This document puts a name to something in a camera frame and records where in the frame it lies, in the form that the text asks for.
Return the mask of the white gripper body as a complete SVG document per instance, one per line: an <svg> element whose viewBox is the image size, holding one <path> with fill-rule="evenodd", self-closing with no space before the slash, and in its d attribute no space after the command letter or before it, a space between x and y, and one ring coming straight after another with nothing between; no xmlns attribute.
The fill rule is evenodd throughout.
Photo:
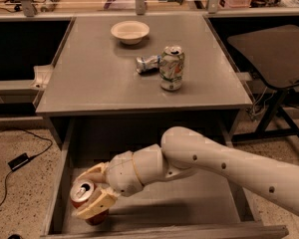
<svg viewBox="0 0 299 239"><path fill-rule="evenodd" d="M108 185L124 197L130 197L144 189L135 171L131 151L118 154L109 162L106 178Z"/></svg>

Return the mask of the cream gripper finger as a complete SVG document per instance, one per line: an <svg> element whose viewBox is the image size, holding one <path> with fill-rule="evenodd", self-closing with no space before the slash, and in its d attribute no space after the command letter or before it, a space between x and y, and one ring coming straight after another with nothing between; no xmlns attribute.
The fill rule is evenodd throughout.
<svg viewBox="0 0 299 239"><path fill-rule="evenodd" d="M93 181L94 183L106 183L106 170L108 168L109 164L107 162L101 162L93 167L87 169L82 174L80 174L77 179L83 180L88 179Z"/></svg>
<svg viewBox="0 0 299 239"><path fill-rule="evenodd" d="M116 203L119 196L110 187L97 187L91 198L78 209L75 208L72 215L79 219L89 219L109 210Z"/></svg>

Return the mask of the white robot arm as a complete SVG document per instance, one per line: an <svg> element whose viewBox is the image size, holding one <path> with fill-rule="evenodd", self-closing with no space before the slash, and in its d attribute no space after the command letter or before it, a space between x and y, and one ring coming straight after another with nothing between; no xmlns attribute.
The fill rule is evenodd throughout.
<svg viewBox="0 0 299 239"><path fill-rule="evenodd" d="M97 184L74 212L89 219L155 182L190 176L204 169L219 174L299 216L299 166L221 145L182 126L169 128L159 144L126 151L81 173L77 181Z"/></svg>

